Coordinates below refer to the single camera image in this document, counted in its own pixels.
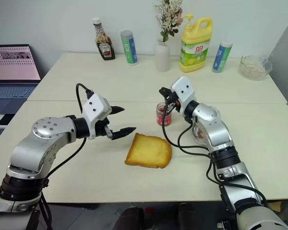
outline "glass jar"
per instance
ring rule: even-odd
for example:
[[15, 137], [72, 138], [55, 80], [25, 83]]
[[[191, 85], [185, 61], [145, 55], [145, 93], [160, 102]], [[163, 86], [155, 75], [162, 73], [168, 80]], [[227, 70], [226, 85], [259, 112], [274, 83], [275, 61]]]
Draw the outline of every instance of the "glass jar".
[[[156, 108], [157, 123], [159, 125], [162, 125], [162, 117], [163, 117], [163, 113], [164, 113], [164, 107], [165, 107], [165, 103], [161, 102], [157, 105], [157, 108]], [[172, 112], [169, 114], [166, 113], [165, 118], [164, 118], [164, 126], [168, 126], [169, 124], [171, 124], [171, 122], [172, 122]]]

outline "ketchup bottle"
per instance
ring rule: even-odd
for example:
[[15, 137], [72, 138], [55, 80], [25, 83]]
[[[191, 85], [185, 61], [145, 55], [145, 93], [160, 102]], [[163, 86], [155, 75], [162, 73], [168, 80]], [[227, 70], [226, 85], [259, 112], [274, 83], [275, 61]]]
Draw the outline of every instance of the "ketchup bottle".
[[115, 59], [115, 53], [111, 39], [106, 35], [104, 29], [102, 28], [100, 18], [92, 18], [92, 21], [96, 30], [95, 41], [100, 55], [104, 60]]

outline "white vase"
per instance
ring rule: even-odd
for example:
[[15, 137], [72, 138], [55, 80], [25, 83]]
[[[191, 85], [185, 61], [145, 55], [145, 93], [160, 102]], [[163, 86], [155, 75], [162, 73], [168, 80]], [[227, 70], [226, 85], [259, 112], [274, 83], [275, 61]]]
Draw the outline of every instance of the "white vase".
[[169, 70], [169, 47], [167, 42], [162, 42], [162, 39], [158, 39], [158, 44], [155, 50], [155, 64], [156, 69], [160, 72]]

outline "yellow detergent bottle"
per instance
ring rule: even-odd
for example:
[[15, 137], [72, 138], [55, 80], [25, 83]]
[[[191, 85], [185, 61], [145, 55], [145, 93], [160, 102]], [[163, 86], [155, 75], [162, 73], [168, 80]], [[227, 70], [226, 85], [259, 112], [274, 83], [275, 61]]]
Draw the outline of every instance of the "yellow detergent bottle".
[[179, 65], [182, 71], [191, 72], [204, 66], [212, 35], [212, 19], [199, 18], [191, 25], [193, 14], [183, 16], [188, 19], [181, 36], [181, 52]]

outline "laptop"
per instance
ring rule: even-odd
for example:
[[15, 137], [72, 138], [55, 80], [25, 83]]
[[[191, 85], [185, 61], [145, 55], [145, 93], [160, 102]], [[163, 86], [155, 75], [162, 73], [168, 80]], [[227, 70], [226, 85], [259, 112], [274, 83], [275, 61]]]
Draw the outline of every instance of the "laptop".
[[29, 45], [0, 45], [0, 114], [15, 114], [40, 81]]

